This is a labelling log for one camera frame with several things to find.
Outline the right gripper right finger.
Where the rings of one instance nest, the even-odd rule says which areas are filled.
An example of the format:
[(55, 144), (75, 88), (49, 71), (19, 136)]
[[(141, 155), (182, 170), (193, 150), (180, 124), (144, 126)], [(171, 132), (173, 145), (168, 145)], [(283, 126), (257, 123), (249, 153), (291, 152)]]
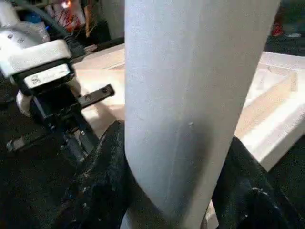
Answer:
[(231, 141), (212, 202), (220, 229), (300, 228), (300, 214), (237, 137)]

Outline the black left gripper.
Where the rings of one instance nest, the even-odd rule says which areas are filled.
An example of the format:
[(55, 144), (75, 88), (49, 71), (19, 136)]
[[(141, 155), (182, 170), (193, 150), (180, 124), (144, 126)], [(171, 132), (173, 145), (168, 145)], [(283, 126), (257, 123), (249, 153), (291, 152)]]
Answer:
[(90, 153), (99, 141), (81, 111), (112, 96), (114, 89), (110, 84), (79, 97), (74, 96), (67, 85), (34, 96), (30, 101), (30, 112), (41, 128), (10, 140), (7, 143), (7, 150), (20, 151), (49, 136), (58, 136), (63, 138), (61, 152), (65, 159), (72, 165), (81, 165), (85, 155), (73, 137), (74, 133), (80, 131), (79, 139), (86, 153)]

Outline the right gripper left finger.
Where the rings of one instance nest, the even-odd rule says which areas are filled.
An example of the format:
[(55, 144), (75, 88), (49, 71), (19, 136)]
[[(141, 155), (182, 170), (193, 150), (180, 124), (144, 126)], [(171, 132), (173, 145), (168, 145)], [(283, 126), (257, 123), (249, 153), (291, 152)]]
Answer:
[(125, 123), (114, 121), (83, 162), (61, 202), (61, 229), (119, 229), (130, 205)]

